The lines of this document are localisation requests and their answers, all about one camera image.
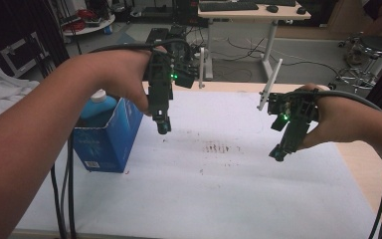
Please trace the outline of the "round white table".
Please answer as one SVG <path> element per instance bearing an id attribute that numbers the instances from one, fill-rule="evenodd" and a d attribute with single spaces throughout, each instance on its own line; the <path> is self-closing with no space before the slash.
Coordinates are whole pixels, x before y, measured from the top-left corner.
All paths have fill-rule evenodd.
<path id="1" fill-rule="evenodd" d="M 72 30 L 67 30 L 67 31 L 64 31 L 63 34 L 65 36 L 71 37 L 71 36 L 78 36 L 78 35 L 92 33 L 95 31 L 100 31 L 105 28 L 108 28 L 114 22 L 114 20 L 115 20 L 115 16 L 110 15 L 107 20 L 101 20 L 98 27 L 84 27 L 82 30 L 77 32 L 73 32 Z"/>

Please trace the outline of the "black round stool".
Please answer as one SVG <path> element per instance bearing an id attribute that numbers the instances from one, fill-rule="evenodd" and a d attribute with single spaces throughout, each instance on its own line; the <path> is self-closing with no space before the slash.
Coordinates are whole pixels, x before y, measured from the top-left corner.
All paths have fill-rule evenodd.
<path id="1" fill-rule="evenodd" d="M 338 43 L 343 48 L 347 43 L 357 47 L 362 54 L 368 57 L 363 67 L 349 67 L 338 71 L 335 80 L 345 83 L 358 90 L 371 90 L 378 80 L 378 74 L 372 68 L 382 60 L 382 36 L 350 36 Z"/>

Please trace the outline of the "person's left hand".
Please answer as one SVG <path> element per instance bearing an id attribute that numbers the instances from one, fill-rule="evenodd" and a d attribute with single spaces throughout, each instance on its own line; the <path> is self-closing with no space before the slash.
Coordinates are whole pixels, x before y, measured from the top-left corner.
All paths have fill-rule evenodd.
<path id="1" fill-rule="evenodd" d="M 89 79 L 91 92 L 105 90 L 111 95 L 132 101 L 137 108 L 150 116 L 149 102 L 142 80 L 151 53 L 148 50 L 112 50 L 92 53 L 96 61 L 91 66 Z"/>

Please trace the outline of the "black keyboard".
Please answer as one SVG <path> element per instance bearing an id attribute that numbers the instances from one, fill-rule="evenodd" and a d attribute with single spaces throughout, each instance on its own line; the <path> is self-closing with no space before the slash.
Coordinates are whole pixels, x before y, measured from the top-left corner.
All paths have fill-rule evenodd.
<path id="1" fill-rule="evenodd" d="M 219 12 L 219 11 L 247 11 L 258 10 L 259 6 L 254 2 L 206 2 L 200 3 L 201 12 Z"/>

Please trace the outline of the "black device box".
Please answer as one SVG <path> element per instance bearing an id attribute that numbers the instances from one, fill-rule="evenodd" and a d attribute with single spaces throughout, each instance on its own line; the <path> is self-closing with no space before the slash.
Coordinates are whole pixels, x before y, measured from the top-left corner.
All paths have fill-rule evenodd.
<path id="1" fill-rule="evenodd" d="M 152 28 L 147 36 L 146 43 L 156 43 L 170 39 L 186 39 L 186 28 L 171 26 L 170 28 Z"/>

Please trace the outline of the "person's right hand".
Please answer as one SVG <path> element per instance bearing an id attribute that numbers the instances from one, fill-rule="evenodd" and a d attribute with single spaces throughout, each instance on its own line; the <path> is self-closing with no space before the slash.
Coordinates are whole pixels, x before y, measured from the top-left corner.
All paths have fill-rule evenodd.
<path id="1" fill-rule="evenodd" d="M 353 142 L 364 137 L 365 121 L 371 108 L 342 97 L 320 96 L 314 100 L 318 108 L 318 125 L 303 139 L 299 149 L 325 142 Z"/>

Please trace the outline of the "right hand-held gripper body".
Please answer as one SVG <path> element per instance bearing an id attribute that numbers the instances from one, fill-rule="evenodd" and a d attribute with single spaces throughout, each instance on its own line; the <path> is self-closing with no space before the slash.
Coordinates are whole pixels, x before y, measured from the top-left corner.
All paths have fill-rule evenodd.
<path id="1" fill-rule="evenodd" d="M 276 116 L 271 129 L 303 130 L 307 131 L 310 124 L 317 120 L 317 110 L 313 102 L 313 93 L 295 90 L 289 93 L 273 93 L 279 70 L 283 60 L 274 67 L 264 88 L 260 91 L 260 100 L 257 105 L 259 111 L 266 109 L 270 116 Z"/>

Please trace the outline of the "blue bottle with white cap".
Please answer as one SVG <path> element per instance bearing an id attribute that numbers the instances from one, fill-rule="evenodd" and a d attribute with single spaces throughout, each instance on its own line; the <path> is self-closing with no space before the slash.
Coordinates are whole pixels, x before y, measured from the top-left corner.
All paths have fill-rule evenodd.
<path id="1" fill-rule="evenodd" d="M 87 101 L 81 112 L 81 120 L 86 127 L 104 127 L 112 116 L 117 100 L 98 90 Z"/>

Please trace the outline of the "blue cardboard box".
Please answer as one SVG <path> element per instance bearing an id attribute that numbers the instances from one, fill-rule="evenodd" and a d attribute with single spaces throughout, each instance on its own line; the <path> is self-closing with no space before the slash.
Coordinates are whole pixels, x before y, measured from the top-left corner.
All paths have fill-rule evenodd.
<path id="1" fill-rule="evenodd" d="M 122 173 L 142 119 L 129 100 L 120 99 L 101 127 L 74 129 L 74 150 L 89 171 Z"/>

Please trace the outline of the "white desk with wooden top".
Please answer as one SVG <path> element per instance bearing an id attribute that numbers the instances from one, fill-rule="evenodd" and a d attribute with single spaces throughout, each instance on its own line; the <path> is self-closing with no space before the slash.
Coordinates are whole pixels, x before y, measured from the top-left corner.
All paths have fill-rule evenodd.
<path id="1" fill-rule="evenodd" d="M 257 4 L 258 10 L 247 11 L 219 11 L 219 12 L 201 12 L 198 5 L 198 16 L 208 20 L 208 37 L 213 34 L 213 20 L 214 19 L 232 19 L 235 25 L 239 26 L 241 23 L 250 21 L 269 21 L 270 30 L 268 33 L 268 41 L 265 51 L 261 54 L 261 68 L 263 72 L 263 78 L 268 79 L 273 69 L 269 61 L 271 50 L 276 36 L 276 31 L 279 25 L 279 21 L 299 21 L 307 20 L 311 18 L 311 15 L 306 11 L 304 15 L 296 14 L 296 10 L 301 7 L 299 3 L 295 3 L 293 6 L 279 6 L 277 13 L 270 13 L 266 10 L 268 5 Z"/>

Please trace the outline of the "black case with metal frame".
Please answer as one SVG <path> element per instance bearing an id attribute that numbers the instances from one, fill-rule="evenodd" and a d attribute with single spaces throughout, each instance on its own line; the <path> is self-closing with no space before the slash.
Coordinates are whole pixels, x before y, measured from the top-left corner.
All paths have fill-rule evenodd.
<path id="1" fill-rule="evenodd" d="M 6 74 L 18 78 L 36 65 L 36 60 L 44 60 L 49 56 L 36 32 L 30 35 L 31 43 L 25 39 L 4 47 L 0 55 L 8 66 Z"/>

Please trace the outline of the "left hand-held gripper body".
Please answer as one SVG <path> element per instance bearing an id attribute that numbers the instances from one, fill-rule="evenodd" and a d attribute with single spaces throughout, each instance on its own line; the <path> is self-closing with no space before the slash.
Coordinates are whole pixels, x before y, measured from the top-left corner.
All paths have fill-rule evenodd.
<path id="1" fill-rule="evenodd" d="M 148 110 L 166 116 L 173 99 L 172 84 L 191 89 L 200 77 L 193 63 L 192 48 L 185 40 L 164 40 L 149 45 L 151 57 L 146 69 Z"/>

